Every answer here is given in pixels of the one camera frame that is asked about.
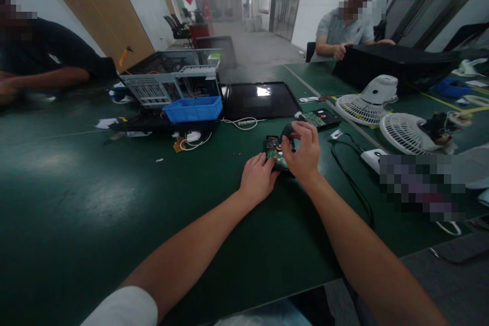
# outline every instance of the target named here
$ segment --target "green workbench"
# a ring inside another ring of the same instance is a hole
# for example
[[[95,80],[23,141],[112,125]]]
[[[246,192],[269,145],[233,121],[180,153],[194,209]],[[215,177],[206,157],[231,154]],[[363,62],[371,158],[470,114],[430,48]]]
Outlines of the green workbench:
[[[330,75],[331,63],[288,67],[321,94],[358,92]],[[224,81],[277,80],[287,82],[296,98],[313,96],[284,66],[235,70]],[[251,131],[222,124],[207,144],[179,154],[169,134],[105,144],[112,133],[96,131],[99,119],[137,114],[132,106],[110,102],[106,90],[111,84],[92,85],[42,108],[23,107],[0,116],[0,302],[6,324],[80,324],[157,246],[238,189],[243,166],[262,151],[264,137],[280,134],[292,120],[264,121]],[[418,95],[393,107],[424,118],[449,110],[434,102]],[[302,105],[304,111],[325,107]],[[341,129],[373,148],[346,122]],[[380,141],[378,129],[364,129]],[[366,219],[330,154],[331,132],[320,134],[320,172]],[[484,142],[480,130],[477,139],[476,131],[470,133],[474,137],[467,142],[462,135],[456,137],[464,149]],[[387,203],[378,176],[356,154],[342,146],[337,152],[372,204],[378,235],[396,255],[453,239],[433,223],[409,221]],[[164,161],[156,163],[159,158]],[[467,217],[488,212],[471,202]],[[460,227],[464,234],[470,232],[464,224]],[[281,177],[164,324],[216,320],[340,277],[309,198],[293,179]]]

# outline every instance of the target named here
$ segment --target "black shirt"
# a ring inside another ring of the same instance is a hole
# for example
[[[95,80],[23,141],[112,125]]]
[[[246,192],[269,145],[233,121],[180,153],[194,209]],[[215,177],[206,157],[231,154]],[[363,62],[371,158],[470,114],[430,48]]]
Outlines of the black shirt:
[[[35,75],[64,67],[77,67],[100,77],[103,58],[66,27],[41,18],[32,19],[32,41],[3,39],[0,70],[17,75]]]

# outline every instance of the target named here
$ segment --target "person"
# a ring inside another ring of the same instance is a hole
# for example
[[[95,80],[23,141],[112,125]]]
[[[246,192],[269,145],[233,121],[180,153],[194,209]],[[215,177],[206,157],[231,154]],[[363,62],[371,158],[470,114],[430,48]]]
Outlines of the person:
[[[359,10],[368,0],[346,0],[326,14],[317,27],[316,50],[311,62],[341,61],[347,47],[358,44],[374,44],[371,19],[361,18]],[[392,40],[380,40],[379,44],[393,44]]]
[[[25,91],[63,89],[99,77],[102,60],[71,30],[0,0],[0,105]]]
[[[346,278],[380,325],[448,325],[436,305],[403,263],[335,192],[318,171],[317,129],[293,122],[301,145],[283,156],[303,186],[329,236]],[[150,254],[82,323],[157,325],[194,286],[226,237],[274,189],[275,159],[264,153],[245,164],[238,191],[175,234]]]

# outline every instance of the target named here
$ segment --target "gray shirt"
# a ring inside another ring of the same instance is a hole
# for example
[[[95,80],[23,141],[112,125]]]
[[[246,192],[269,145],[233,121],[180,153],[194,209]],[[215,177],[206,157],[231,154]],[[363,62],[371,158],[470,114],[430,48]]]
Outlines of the gray shirt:
[[[374,40],[372,20],[357,19],[346,26],[340,9],[336,8],[326,14],[317,27],[316,42],[321,36],[327,36],[328,44],[336,45],[351,42],[355,45]],[[311,62],[334,61],[334,57],[319,56],[316,51]]]

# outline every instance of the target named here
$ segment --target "white sleeve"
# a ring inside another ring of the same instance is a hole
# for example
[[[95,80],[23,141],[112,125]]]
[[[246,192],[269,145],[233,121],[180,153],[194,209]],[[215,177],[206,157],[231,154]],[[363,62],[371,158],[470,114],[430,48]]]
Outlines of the white sleeve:
[[[130,286],[116,290],[81,326],[156,326],[158,307],[145,290]]]

